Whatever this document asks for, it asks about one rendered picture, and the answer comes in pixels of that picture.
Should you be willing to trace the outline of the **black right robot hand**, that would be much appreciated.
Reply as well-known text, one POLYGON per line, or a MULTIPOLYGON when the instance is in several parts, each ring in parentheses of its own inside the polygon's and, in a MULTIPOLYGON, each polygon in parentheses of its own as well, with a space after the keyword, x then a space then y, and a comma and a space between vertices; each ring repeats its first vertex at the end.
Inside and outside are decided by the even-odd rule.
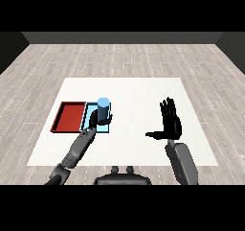
POLYGON ((160 102, 160 109, 163 117, 163 130, 147 132, 145 135, 155 140, 179 140, 182 136, 182 125, 176 113, 174 100, 167 97, 160 102))

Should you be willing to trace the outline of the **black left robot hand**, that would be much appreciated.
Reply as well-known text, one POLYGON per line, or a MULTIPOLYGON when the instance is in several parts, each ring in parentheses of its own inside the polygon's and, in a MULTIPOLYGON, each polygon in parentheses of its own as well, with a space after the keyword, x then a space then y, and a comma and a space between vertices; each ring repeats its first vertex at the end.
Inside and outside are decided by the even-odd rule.
POLYGON ((90 115, 90 119, 89 119, 89 128, 91 129, 96 129, 97 126, 105 126, 105 125, 109 125, 112 121, 112 117, 113 115, 110 115, 108 119, 105 120, 98 120, 98 111, 94 110, 91 115, 90 115))

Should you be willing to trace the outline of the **blue can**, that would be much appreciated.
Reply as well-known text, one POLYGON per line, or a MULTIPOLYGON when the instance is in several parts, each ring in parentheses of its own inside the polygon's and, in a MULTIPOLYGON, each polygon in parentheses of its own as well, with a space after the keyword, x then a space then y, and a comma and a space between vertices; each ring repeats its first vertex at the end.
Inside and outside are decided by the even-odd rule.
POLYGON ((109 105, 110 102, 107 98, 98 99, 98 121, 108 118, 109 105))

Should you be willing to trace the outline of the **light blue shallow open box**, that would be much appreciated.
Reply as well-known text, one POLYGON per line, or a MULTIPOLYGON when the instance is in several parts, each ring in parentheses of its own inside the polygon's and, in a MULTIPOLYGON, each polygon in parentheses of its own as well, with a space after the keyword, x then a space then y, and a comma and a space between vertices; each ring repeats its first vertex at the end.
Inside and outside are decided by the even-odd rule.
MULTIPOLYGON (((80 129, 79 129, 80 131, 83 131, 85 128, 88 128, 90 115, 97 108, 98 108, 97 102, 88 102, 86 104, 80 123, 80 129)), ((97 126, 97 133, 108 133, 108 132, 109 132, 109 125, 97 126)))

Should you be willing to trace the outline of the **red shallow open box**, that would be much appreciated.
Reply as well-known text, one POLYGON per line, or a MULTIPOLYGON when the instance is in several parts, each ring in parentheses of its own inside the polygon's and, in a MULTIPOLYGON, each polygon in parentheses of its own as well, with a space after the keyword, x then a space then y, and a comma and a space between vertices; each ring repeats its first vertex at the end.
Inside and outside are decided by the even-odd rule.
POLYGON ((86 102, 62 102, 50 129, 52 133, 79 133, 86 102))

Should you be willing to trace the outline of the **dark grey robot body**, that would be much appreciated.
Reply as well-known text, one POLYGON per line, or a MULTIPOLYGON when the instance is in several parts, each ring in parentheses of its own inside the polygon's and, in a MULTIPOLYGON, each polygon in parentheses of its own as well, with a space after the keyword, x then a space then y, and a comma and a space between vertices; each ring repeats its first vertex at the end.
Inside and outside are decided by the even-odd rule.
POLYGON ((126 173, 119 173, 119 167, 113 166, 111 173, 97 177, 94 185, 151 185, 151 181, 146 176, 135 174, 132 166, 126 167, 126 173))

